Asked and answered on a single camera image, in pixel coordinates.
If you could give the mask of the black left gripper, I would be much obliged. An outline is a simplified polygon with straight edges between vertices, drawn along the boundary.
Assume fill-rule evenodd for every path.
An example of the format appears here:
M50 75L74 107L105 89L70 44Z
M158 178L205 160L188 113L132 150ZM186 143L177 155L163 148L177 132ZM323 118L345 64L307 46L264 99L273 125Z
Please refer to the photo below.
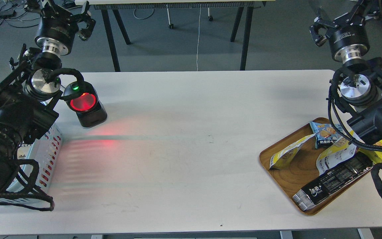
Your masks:
M73 15L70 11L57 5L54 0L26 0L25 11L41 15L41 21L35 37L36 45L43 47L46 42L58 42L61 55L71 53L75 34L82 41L87 41L96 25L89 13L91 5L85 1L82 12ZM84 22L85 28L78 29L78 24Z

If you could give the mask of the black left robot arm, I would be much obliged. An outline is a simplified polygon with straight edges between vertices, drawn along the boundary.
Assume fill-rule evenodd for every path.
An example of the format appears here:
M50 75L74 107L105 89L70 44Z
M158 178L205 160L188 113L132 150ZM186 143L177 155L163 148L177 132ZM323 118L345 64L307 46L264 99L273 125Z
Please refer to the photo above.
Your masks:
M53 0L28 0L26 12L41 17L35 43L23 45L18 62L10 60L12 72L0 83L0 205L52 211L53 198L37 184L39 166L34 159L18 159L22 143L32 144L44 136L59 114L59 100L77 113L81 124L91 114L103 112L97 93L76 69L62 67L60 56L71 53L75 35L86 41L95 20L88 1L74 15Z

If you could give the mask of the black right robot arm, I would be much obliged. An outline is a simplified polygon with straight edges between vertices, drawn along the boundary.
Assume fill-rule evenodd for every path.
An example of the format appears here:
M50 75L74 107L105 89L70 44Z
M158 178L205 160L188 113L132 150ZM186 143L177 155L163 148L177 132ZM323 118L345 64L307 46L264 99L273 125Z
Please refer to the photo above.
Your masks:
M352 9L334 19L326 14L318 0L310 5L316 14L309 31L315 45L329 44L331 57L342 66L335 71L328 92L328 117L337 110L349 113L347 129L341 135L360 149L382 152L382 58L365 60L370 50L365 24L382 18L379 0L356 0ZM382 198L382 163L371 171L376 190Z

